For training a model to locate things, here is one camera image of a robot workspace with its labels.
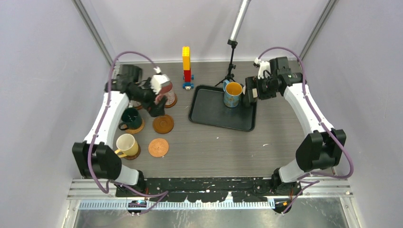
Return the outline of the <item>blue patterned mug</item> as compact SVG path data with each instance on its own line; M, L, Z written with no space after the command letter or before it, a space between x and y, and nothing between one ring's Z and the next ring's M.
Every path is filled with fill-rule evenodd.
M229 108L237 107L240 103L242 85L237 82L223 81L224 97L223 102Z

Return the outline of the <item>pink ghost mug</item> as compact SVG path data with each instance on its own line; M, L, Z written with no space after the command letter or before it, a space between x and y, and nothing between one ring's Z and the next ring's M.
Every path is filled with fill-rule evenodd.
M166 105L171 104L171 103L173 102L174 97L175 97L175 94L176 94L176 93L174 92L172 82L170 82L169 85L164 86L164 87L160 90L160 94L163 95L163 96L165 96L165 97L167 98L167 101L166 101L166 103L165 103Z

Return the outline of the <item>dark green mug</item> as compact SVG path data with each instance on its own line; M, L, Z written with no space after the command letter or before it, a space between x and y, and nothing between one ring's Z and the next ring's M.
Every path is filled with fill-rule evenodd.
M136 108L130 107L124 110L121 116L121 123L118 125L119 130L135 130L142 125L142 118Z

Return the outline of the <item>rattan coaster front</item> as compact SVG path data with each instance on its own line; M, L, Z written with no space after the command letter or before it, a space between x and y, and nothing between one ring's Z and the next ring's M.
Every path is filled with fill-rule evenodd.
M140 127L136 128L136 129L128 129L125 132L129 133L129 134L137 134L137 133L141 132L141 130L143 130L144 125L145 125L145 122L144 122L144 119L142 119L142 123L141 123Z

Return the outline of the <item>rattan coaster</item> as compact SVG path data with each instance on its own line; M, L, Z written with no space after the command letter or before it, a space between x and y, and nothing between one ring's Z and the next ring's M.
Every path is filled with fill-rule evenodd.
M169 143L163 138L156 138L149 143L148 151L153 157L163 157L169 151Z
M144 122L144 119L142 119L142 123L141 123L140 127L136 128L136 129L128 129L125 132L129 133L129 134L137 134L137 133L141 132L141 130L143 130L144 125L145 125L145 122Z

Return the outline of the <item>cream yellow mug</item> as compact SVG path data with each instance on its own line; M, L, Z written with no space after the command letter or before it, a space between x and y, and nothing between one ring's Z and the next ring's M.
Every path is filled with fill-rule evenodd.
M125 133L118 137L116 141L117 150L115 154L119 158L124 158L127 155L135 155L138 151L138 142L133 135Z

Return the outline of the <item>dark brown wooden coaster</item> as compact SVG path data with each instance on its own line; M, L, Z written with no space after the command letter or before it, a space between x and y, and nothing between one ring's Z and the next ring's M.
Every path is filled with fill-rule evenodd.
M125 156L124 158L126 159L126 160L134 160L134 159L136 159L139 155L141 154L141 146L139 145L138 146L138 151L137 151L137 153L135 154L135 155L127 155L127 156Z

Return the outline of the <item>floral white mug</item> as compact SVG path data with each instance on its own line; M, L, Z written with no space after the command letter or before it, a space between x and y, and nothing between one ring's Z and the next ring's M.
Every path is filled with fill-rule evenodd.
M140 103L140 102L137 102L137 101L130 101L130 102L129 102L129 107L135 108L135 109L137 109L137 110L140 110L140 109L143 108L142 105L141 105L141 103Z

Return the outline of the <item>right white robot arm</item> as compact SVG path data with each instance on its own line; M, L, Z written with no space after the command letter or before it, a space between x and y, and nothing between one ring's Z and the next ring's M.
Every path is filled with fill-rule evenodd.
M346 134L323 118L303 81L303 73L292 72L287 57L270 61L256 58L253 65L259 69L258 74L245 79L242 105L249 107L258 100L280 94L291 105L305 135L295 159L275 169L269 181L269 190L283 195L295 188L303 175L338 165L342 155L340 146L345 144Z

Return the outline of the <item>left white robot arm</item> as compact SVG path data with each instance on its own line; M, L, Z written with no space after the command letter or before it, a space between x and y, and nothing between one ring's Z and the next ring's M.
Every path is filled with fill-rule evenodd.
M141 171L122 164L119 156L113 151L115 133L121 123L124 111L131 101L136 101L148 111L152 117L165 114L166 99L158 103L157 96L170 84L167 75L160 68L156 73L142 80L142 69L131 65L128 71L112 75L106 82L103 103L83 142L73 144L72 153L80 174L93 180L106 179L115 183L126 184L127 190L135 197L145 193L146 184Z

